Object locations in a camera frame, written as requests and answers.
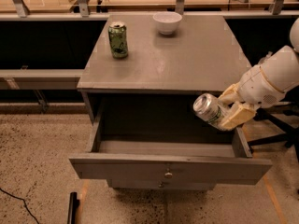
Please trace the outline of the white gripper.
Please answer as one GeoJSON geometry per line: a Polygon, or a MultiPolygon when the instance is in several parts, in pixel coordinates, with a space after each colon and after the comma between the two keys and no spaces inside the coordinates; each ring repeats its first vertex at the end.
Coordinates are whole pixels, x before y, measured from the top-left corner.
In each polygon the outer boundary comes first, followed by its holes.
{"type": "Polygon", "coordinates": [[[255,65],[242,76],[239,83],[232,84],[219,96],[222,103],[233,104],[221,120],[220,128],[225,131],[233,130],[255,116],[255,105],[269,108],[284,97],[284,92],[269,83],[261,66],[255,65]]]}

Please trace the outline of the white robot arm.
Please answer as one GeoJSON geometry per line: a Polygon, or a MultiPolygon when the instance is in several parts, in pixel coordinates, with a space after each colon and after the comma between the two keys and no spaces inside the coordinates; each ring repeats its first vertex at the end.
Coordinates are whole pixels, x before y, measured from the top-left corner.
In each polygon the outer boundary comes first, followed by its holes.
{"type": "Polygon", "coordinates": [[[269,108],[299,85],[299,19],[290,30],[291,46],[284,46],[262,63],[254,65],[228,87],[219,100],[232,105],[220,121],[230,131],[252,119],[259,108],[269,108]]]}

